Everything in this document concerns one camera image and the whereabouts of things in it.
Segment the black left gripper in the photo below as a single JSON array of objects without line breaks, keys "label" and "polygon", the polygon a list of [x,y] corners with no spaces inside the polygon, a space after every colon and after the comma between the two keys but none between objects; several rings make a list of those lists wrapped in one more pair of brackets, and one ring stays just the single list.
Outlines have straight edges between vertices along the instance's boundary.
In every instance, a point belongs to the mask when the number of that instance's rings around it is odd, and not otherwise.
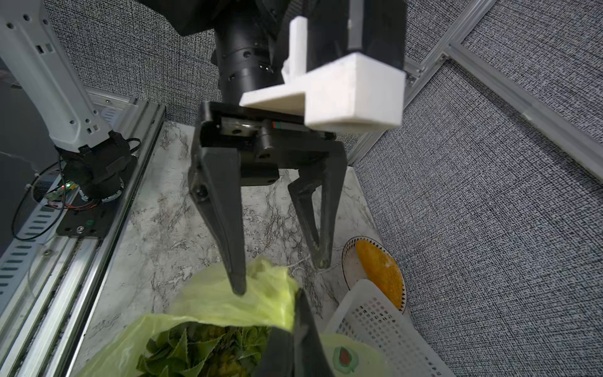
[{"label": "black left gripper", "polygon": [[[267,186],[282,169],[315,268],[331,265],[345,173],[345,147],[333,133],[310,130],[290,114],[206,101],[199,106],[188,170],[189,193],[215,239],[232,292],[247,290],[241,186]],[[320,224],[312,195],[321,188]]]}]

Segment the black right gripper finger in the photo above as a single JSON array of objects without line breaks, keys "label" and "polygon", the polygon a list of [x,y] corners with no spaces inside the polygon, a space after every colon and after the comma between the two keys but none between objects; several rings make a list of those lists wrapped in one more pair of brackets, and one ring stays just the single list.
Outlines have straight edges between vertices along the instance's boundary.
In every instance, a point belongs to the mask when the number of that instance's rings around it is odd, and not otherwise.
[{"label": "black right gripper finger", "polygon": [[295,295],[293,331],[272,328],[256,376],[333,376],[304,290]]}]

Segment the yellow-green avocado plastic bag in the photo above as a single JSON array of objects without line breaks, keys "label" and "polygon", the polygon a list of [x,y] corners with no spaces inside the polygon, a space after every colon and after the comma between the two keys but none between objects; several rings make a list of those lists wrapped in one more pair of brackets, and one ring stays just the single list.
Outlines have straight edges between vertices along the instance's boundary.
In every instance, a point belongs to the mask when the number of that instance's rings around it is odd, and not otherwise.
[{"label": "yellow-green avocado plastic bag", "polygon": [[[301,288],[287,268],[257,259],[249,265],[246,279],[247,292],[238,296],[232,292],[222,265],[205,268],[182,288],[168,311],[135,320],[86,364],[81,375],[140,376],[138,359],[149,339],[186,322],[293,331],[295,295]],[[328,359],[326,341],[322,334],[319,336]],[[328,364],[334,373],[329,360]]]}]

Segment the pineapple with green crown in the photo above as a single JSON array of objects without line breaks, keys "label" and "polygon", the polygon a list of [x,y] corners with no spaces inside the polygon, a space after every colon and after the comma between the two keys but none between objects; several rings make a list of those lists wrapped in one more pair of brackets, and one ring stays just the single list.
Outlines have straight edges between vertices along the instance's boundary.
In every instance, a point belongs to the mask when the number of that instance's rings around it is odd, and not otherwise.
[{"label": "pineapple with green crown", "polygon": [[186,322],[149,339],[140,376],[252,376],[271,329]]}]

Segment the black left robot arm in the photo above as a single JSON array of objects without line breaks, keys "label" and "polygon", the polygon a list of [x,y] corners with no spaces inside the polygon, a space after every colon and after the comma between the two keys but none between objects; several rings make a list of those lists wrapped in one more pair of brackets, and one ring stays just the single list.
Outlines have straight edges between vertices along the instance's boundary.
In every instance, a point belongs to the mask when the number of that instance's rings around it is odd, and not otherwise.
[{"label": "black left robot arm", "polygon": [[399,127],[404,1],[149,1],[181,36],[215,34],[219,102],[199,107],[188,169],[193,203],[232,292],[247,290],[241,189],[298,172],[288,190],[319,269],[331,264],[348,165],[339,134]]}]

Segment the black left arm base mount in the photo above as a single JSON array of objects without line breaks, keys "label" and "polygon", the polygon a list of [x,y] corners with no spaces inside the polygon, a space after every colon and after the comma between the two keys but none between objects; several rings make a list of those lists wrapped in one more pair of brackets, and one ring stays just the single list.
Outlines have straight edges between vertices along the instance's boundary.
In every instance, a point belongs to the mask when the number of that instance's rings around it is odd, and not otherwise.
[{"label": "black left arm base mount", "polygon": [[78,185],[78,194],[57,227],[57,235],[99,239],[107,236],[138,164],[134,154],[140,147],[139,138],[125,139],[111,131],[107,140],[92,148],[84,146],[79,152],[58,150],[65,162],[62,178]]}]

